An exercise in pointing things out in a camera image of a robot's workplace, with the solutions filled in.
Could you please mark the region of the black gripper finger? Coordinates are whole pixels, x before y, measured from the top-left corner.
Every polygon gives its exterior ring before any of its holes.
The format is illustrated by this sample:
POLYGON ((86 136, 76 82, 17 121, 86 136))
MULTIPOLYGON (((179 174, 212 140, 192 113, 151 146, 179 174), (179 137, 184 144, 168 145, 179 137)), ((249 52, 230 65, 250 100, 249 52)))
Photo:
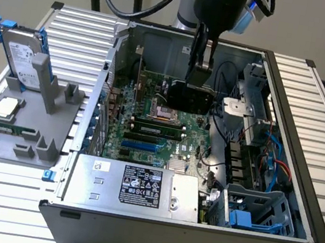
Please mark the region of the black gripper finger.
POLYGON ((200 23, 190 51, 185 77, 188 84, 201 87, 210 78, 214 68, 213 56, 216 47, 217 39, 212 39, 206 25, 200 23))

